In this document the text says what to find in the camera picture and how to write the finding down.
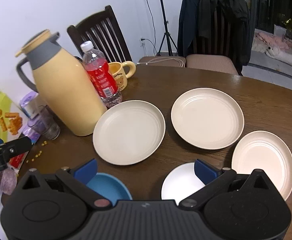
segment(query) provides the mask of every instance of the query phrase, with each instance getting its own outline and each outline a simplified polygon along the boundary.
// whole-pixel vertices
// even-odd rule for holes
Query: yellow mug
[[[117,86],[120,91],[124,90],[127,87],[127,78],[130,78],[136,72],[136,65],[132,61],[120,62],[110,62],[109,71],[113,75],[113,78],[116,80]],[[129,66],[129,72],[126,74],[124,71],[125,66]]]

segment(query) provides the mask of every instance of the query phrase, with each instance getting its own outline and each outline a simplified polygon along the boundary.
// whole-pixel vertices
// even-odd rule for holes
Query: power outlet
[[[139,41],[140,41],[140,46],[141,46],[141,47],[145,46],[145,40],[144,40],[143,37],[141,37],[141,38],[139,39]]]

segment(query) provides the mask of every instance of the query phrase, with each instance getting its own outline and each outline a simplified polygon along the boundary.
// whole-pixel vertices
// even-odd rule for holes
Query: white plush toy
[[[278,47],[268,47],[265,53],[268,57],[280,60],[292,66],[292,54],[284,52]]]

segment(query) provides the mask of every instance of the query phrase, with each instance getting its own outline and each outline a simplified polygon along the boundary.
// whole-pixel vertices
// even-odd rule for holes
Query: chair cushion
[[[206,69],[238,75],[230,58],[219,55],[192,54],[186,58],[188,68]]]
[[[146,63],[150,60],[153,60],[153,61],[160,61],[160,60],[163,60],[163,61],[160,61],[160,62],[150,62],[148,63],[148,65],[155,65],[155,66],[169,66],[169,67],[180,67],[180,64],[182,64],[179,60],[174,60],[174,59],[168,59],[168,60],[165,60],[165,58],[175,58],[175,59],[179,59],[181,60],[184,65],[183,67],[185,67],[185,63],[186,63],[186,59],[184,57],[174,57],[174,56],[156,56],[156,57],[142,57],[139,62],[140,63]]]

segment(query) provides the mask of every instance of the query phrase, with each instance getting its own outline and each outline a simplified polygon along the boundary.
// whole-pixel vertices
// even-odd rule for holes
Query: thermos lid
[[[20,51],[18,51],[15,54],[15,57],[18,57],[21,53],[27,54],[28,52],[32,51],[37,46],[42,44],[45,40],[49,39],[50,36],[51,36],[51,33],[50,33],[50,30],[48,30],[48,29],[37,33],[35,36],[30,38],[26,42],[26,44],[20,49]]]
[[[90,51],[91,49],[94,48],[94,45],[91,41],[85,41],[83,44],[80,45],[80,48],[84,53]]]

